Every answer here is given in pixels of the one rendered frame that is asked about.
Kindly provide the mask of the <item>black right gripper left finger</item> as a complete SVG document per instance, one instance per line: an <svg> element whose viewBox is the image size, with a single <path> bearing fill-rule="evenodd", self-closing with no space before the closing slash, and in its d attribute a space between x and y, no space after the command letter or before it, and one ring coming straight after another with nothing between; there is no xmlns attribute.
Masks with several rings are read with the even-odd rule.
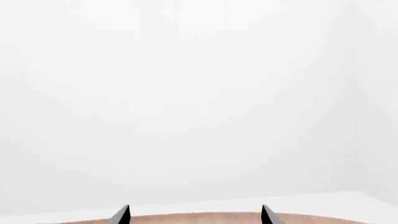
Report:
<svg viewBox="0 0 398 224"><path fill-rule="evenodd" d="M108 220L108 224L130 224L130 206L125 205Z"/></svg>

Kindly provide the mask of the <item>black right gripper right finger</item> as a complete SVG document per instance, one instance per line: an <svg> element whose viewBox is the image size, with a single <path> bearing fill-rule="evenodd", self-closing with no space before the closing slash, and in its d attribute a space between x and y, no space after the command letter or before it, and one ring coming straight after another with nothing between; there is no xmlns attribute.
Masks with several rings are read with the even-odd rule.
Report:
<svg viewBox="0 0 398 224"><path fill-rule="evenodd" d="M267 205L262 205L261 222L262 224L285 224Z"/></svg>

